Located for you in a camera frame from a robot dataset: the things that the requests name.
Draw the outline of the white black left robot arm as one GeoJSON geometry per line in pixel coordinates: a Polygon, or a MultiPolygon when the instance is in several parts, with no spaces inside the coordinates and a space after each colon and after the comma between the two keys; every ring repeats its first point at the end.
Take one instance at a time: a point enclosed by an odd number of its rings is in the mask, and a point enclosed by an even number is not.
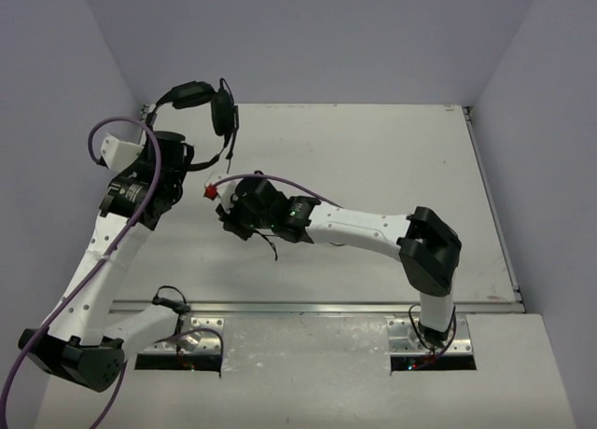
{"type": "Polygon", "coordinates": [[[161,159],[150,143],[129,145],[125,156],[116,137],[104,140],[104,163],[117,171],[100,205],[90,243],[58,304],[60,313],[39,339],[23,330],[20,349],[48,374],[103,392],[128,359],[179,333],[190,311],[184,300],[154,296],[139,315],[108,325],[107,315],[133,259],[162,215],[182,198],[182,183],[194,151],[182,134],[155,134],[161,159]]]}

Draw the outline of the black over-ear headphones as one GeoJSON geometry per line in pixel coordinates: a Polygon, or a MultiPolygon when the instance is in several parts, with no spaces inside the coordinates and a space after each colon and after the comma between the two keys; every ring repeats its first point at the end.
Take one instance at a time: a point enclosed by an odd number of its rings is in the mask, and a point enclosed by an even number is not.
{"type": "Polygon", "coordinates": [[[145,124],[148,128],[153,129],[158,111],[165,104],[171,104],[176,110],[210,104],[211,120],[215,134],[224,138],[222,149],[209,161],[190,163],[187,170],[189,172],[200,172],[211,168],[219,162],[224,150],[228,149],[226,160],[229,164],[227,168],[227,172],[229,172],[240,120],[239,109],[227,80],[220,77],[217,90],[204,81],[189,81],[172,87],[155,102],[155,106],[147,113],[145,124]]]}

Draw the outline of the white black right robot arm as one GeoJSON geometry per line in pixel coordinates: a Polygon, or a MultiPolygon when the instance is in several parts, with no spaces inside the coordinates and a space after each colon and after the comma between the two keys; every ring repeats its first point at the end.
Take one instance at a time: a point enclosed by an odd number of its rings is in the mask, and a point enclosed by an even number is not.
{"type": "Polygon", "coordinates": [[[359,212],[310,191],[287,197],[277,181],[264,173],[233,175],[207,182],[204,195],[217,201],[224,230],[243,241],[273,234],[290,243],[348,246],[399,262],[420,295],[416,336],[430,350],[446,346],[454,330],[453,277],[462,243],[433,210],[359,212]]]}

